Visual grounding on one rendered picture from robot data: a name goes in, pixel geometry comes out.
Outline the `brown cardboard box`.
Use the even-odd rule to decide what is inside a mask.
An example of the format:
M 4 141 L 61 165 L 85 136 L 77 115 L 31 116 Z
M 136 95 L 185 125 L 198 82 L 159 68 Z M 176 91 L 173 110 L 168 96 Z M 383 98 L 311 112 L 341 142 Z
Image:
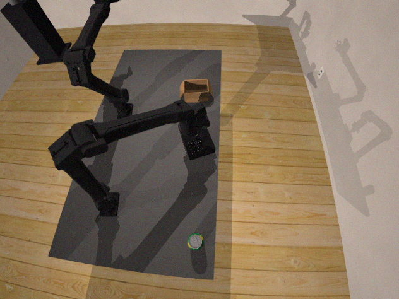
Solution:
M 212 85 L 208 79 L 184 80 L 180 85 L 180 98 L 183 94 L 186 103 L 209 100 L 209 94 L 213 97 Z

